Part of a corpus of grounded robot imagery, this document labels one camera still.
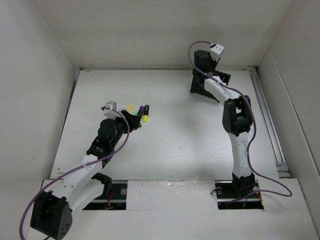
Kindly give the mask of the black purple-capped highlighter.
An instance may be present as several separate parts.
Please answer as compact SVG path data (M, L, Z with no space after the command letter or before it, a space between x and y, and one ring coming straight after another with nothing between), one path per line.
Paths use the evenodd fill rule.
M145 107L144 106L140 106L137 116L139 117L139 120L141 121L143 119L143 115L144 115L144 111L145 111Z

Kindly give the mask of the yellow pastel highlighter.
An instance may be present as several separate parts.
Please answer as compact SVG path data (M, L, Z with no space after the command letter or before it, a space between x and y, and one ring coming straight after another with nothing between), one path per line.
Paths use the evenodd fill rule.
M127 106L127 108L126 108L126 110L127 110L128 112L130 112L132 109L133 109L133 105L132 105L132 104L129 104L129 105Z

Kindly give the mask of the black yellow-capped highlighter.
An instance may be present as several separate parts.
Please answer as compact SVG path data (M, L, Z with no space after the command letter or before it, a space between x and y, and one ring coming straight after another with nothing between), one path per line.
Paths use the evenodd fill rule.
M144 111L143 111L143 116L142 116L142 122L143 123L147 123L149 120L149 110L150 110L150 106L149 105L145 105L144 106Z

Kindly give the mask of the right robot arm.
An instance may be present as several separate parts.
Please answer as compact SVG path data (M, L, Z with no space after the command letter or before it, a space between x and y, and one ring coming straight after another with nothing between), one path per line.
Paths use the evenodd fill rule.
M210 53L197 50L193 56L195 68L190 92L214 99L223 106L222 125L229 135L233 155L229 198L242 198L256 186L254 173L248 164L247 150L252 116L248 105L237 92L219 85L227 85L231 76L215 70L218 62L212 59Z

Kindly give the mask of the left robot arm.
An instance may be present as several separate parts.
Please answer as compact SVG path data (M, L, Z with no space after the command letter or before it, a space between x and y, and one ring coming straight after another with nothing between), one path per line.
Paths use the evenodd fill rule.
M95 198L107 198L112 179L101 173L112 157L120 151L117 144L123 135L141 127L144 109L136 115L126 110L102 108L110 114L101 121L97 136L79 165L43 187L33 201L30 227L54 240L63 239L71 229L76 213Z

